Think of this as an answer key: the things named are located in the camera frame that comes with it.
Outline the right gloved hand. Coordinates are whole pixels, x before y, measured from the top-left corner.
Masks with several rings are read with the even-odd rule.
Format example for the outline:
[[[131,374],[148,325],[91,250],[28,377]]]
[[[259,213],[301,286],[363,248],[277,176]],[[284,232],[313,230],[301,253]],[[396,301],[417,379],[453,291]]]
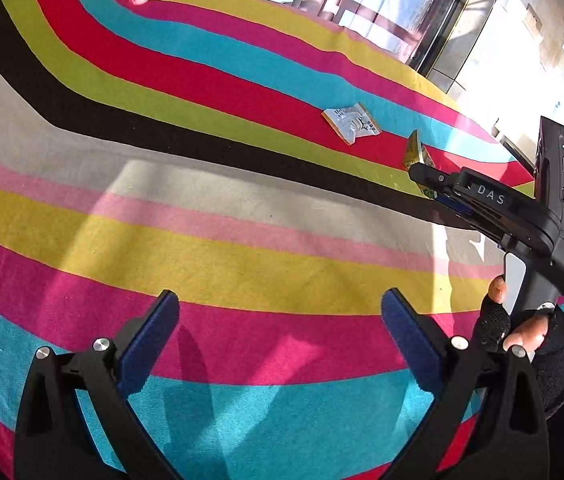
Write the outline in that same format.
[[[564,311],[538,311],[513,328],[503,307],[506,281],[494,278],[480,306],[476,327],[480,342],[489,351],[520,346],[532,357],[544,414],[548,419],[564,416]]]

